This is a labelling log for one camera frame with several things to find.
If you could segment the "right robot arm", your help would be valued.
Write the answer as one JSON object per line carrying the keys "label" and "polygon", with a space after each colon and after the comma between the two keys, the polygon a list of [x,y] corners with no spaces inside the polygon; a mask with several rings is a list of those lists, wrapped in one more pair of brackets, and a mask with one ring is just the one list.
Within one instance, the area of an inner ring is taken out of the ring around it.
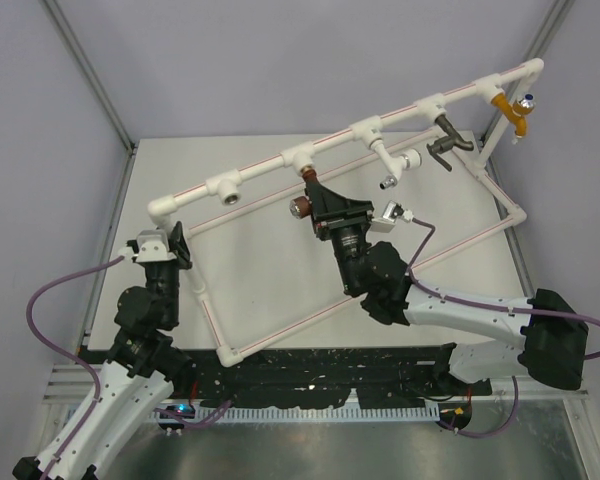
{"label": "right robot arm", "polygon": [[297,217],[310,217],[314,233],[331,243],[344,292],[384,325],[441,326],[485,337],[471,345],[451,343],[432,370],[434,386],[454,394],[466,384],[528,374],[546,386],[576,391],[588,337],[587,325],[554,291],[531,298],[462,298],[417,280],[414,263],[401,259],[387,241],[371,244],[367,232],[414,221],[391,201],[381,217],[371,202],[346,198],[317,180],[305,183]]}

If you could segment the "brown red water faucet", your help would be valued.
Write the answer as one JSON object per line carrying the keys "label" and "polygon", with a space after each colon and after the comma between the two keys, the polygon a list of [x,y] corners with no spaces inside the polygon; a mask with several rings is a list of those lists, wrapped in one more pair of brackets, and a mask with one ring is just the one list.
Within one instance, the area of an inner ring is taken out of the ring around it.
{"label": "brown red water faucet", "polygon": [[289,211],[296,219],[306,218],[312,213],[310,191],[319,184],[317,172],[313,167],[304,167],[301,171],[301,178],[305,184],[304,193],[289,203]]}

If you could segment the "white PVC pipe frame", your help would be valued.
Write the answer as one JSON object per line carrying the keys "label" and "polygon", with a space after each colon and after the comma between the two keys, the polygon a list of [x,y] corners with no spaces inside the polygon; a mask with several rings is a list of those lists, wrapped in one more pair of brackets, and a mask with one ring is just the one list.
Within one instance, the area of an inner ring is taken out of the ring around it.
{"label": "white PVC pipe frame", "polygon": [[[365,147],[378,158],[378,156],[370,150],[370,146],[378,140],[384,142],[382,135],[383,128],[413,116],[423,116],[427,118],[433,125],[432,131],[435,140],[437,140],[442,137],[444,133],[434,124],[434,120],[440,114],[445,114],[447,116],[447,111],[445,109],[447,104],[472,96],[480,96],[487,103],[491,104],[491,99],[499,93],[503,93],[507,100],[512,103],[519,95],[529,93],[529,87],[537,80],[543,68],[543,61],[539,58],[534,58],[506,72],[495,73],[479,78],[468,85],[449,92],[438,93],[420,99],[402,109],[381,116],[368,117],[330,136],[282,150],[276,155],[250,166],[230,170],[215,177],[211,177],[201,185],[177,194],[167,195],[153,200],[148,205],[148,214],[157,227],[169,229],[172,226],[172,214],[185,205],[210,196],[218,197],[225,205],[233,205],[240,198],[238,188],[244,182],[263,176],[279,168],[287,167],[293,168],[301,177],[301,171],[304,167],[313,167],[315,169],[313,159],[316,154],[328,151],[348,142],[362,142]],[[479,158],[475,161],[464,160],[463,164],[473,177],[507,209],[508,215],[492,229],[484,230],[476,236],[467,239],[465,242],[458,243],[440,253],[439,256],[442,259],[451,256],[456,251],[461,251],[479,242],[483,238],[489,237],[493,233],[499,233],[511,226],[516,226],[526,218],[523,210],[497,186],[495,181],[486,172],[487,157],[492,151],[492,148],[498,143],[507,125],[511,124],[501,114],[494,130],[494,136],[487,142],[485,149],[479,155]],[[467,151],[454,148],[450,152],[454,153],[458,158],[463,158]]]}

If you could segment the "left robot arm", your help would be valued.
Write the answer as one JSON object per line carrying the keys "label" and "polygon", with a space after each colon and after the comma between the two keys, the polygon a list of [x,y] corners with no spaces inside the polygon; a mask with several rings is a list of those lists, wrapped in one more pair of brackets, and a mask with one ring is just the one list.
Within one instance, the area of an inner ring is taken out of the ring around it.
{"label": "left robot arm", "polygon": [[108,264],[125,259],[142,266],[145,283],[121,293],[119,331],[101,369],[82,365],[93,380],[90,392],[44,450],[18,461],[17,479],[103,478],[160,402],[192,390],[192,360],[168,334],[179,324],[180,273],[192,267],[182,224],[141,232]]}

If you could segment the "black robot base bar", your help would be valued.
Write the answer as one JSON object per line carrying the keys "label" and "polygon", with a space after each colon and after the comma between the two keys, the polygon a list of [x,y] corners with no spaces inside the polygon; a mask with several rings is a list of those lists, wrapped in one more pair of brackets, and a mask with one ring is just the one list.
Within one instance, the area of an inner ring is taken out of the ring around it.
{"label": "black robot base bar", "polygon": [[268,349],[232,367],[215,352],[190,350],[193,366],[176,382],[173,399],[204,407],[304,410],[340,408],[354,393],[365,409],[420,406],[469,393],[488,395],[491,384],[455,379],[442,365],[441,347]]}

